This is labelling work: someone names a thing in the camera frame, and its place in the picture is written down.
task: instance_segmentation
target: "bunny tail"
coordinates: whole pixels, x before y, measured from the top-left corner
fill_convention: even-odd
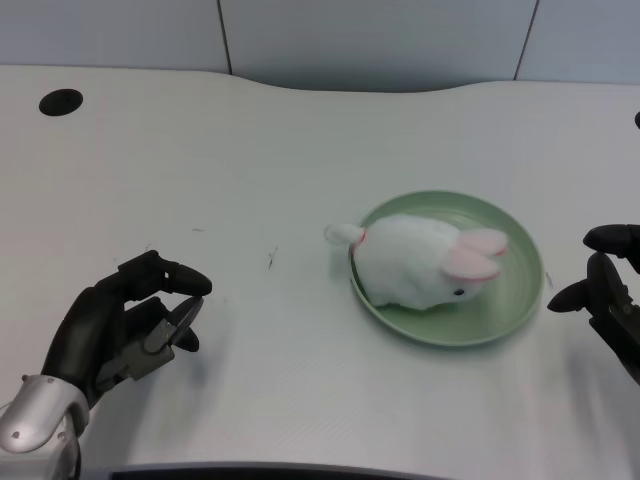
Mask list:
[[[358,243],[364,238],[365,229],[355,225],[328,225],[324,229],[324,238],[333,245]]]

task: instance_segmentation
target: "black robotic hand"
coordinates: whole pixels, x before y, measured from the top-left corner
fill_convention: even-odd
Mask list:
[[[190,325],[211,289],[207,277],[153,250],[120,265],[118,273],[78,296],[56,332],[42,375],[74,385],[92,408],[122,380],[137,380],[171,361],[172,345],[197,351]],[[125,311],[126,302],[159,291],[191,298],[171,312],[157,297]]]
[[[558,293],[548,308],[559,313],[586,308],[593,329],[640,384],[640,307],[632,303],[627,286],[606,255],[626,258],[640,274],[640,226],[597,227],[583,242],[596,250],[587,263],[587,278]]]

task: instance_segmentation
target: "small debris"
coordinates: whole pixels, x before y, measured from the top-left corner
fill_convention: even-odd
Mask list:
[[[271,265],[273,265],[273,259],[276,258],[276,252],[278,251],[278,247],[276,247],[276,249],[269,254],[269,268],[267,268],[267,270],[271,270]]]

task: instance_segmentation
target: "white wall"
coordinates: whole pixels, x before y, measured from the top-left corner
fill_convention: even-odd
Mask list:
[[[416,91],[516,73],[536,0],[220,0],[233,73]],[[519,80],[640,83],[640,0],[539,0]],[[0,64],[228,72],[217,0],[0,0]]]
[[[540,0],[518,79],[640,83],[640,1]]]
[[[1,0],[0,63],[227,72],[215,0]]]
[[[233,73],[324,90],[513,79],[535,0],[222,0]]]

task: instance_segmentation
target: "wall seam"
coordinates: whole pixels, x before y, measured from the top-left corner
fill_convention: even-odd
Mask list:
[[[224,43],[224,51],[227,56],[227,69],[229,70],[229,75],[233,75],[233,69],[231,68],[231,56],[229,55],[229,44],[227,43],[227,31],[224,28],[224,18],[222,17],[222,5],[220,4],[221,0],[217,0],[217,2],[220,30],[222,31],[222,43]]]
[[[536,0],[536,4],[533,7],[533,14],[531,15],[531,21],[529,22],[529,29],[527,30],[527,36],[525,37],[524,44],[522,45],[522,52],[520,52],[520,58],[518,59],[518,66],[516,67],[516,73],[513,75],[514,80],[518,79],[518,74],[520,73],[520,67],[522,66],[522,59],[524,58],[524,51],[527,49],[527,44],[529,43],[529,37],[531,36],[531,30],[533,29],[533,22],[535,21],[536,14],[538,13],[538,5],[540,5],[540,0]]]

